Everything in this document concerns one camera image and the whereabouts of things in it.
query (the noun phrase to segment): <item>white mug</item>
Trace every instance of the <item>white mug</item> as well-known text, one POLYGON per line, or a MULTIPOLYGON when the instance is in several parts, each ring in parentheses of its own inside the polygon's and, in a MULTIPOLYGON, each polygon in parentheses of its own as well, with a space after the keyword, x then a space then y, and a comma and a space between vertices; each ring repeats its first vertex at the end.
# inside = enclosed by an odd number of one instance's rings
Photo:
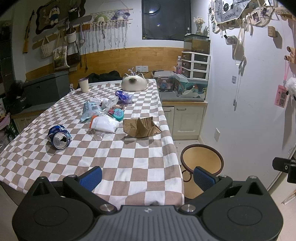
POLYGON ((89 79, 83 78, 78 81, 82 93, 87 93, 89 91, 89 79))

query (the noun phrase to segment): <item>flower vase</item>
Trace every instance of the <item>flower vase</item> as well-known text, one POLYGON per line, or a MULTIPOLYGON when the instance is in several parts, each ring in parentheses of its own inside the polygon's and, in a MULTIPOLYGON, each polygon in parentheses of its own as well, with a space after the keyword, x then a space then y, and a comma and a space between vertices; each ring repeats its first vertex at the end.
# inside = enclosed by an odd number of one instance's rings
POLYGON ((196 23, 196 33, 202 35, 202 23, 196 23))

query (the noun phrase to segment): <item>pink tag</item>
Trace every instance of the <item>pink tag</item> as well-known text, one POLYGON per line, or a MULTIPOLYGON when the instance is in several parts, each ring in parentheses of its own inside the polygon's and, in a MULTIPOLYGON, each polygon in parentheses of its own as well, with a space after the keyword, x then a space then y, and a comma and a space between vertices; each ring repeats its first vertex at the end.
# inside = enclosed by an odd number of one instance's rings
POLYGON ((275 105, 280 106, 282 108, 285 107, 286 99, 287 99, 286 92, 287 92, 287 89, 284 86, 279 85, 276 93, 276 100, 274 102, 275 105))

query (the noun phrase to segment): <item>cat-shaped lamp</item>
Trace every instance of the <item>cat-shaped lamp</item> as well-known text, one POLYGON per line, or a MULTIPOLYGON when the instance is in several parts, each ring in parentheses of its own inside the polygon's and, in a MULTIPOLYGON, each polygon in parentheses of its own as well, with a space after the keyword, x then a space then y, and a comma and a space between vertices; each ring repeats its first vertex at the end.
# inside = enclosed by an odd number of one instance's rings
POLYGON ((133 68, 128 70, 131 72, 131 75, 124 74, 122 82, 121 82, 121 88, 123 91, 126 92, 138 92, 138 91, 144 91, 147 89, 147 81, 142 73, 136 75, 135 72, 133 72, 133 68))

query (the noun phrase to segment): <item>checkered tablecloth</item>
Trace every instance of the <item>checkered tablecloth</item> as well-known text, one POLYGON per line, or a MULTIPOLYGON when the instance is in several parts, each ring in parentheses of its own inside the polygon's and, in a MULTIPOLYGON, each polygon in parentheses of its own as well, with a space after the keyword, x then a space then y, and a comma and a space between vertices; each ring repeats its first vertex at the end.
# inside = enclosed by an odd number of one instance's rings
POLYGON ((132 138, 119 128, 94 140, 89 124, 81 124, 83 104, 91 97, 115 95, 120 84, 90 87, 69 93, 37 117, 0 155, 0 181, 27 193, 39 176, 50 181, 70 174, 81 175, 94 166, 103 171, 95 194, 114 204, 160 205, 184 203, 183 179, 173 139, 162 109, 156 84, 149 80, 146 91, 135 92, 132 104, 125 107, 124 118, 153 117, 161 134, 132 138), (46 137, 54 125, 63 125, 72 136, 64 150, 54 150, 46 137))

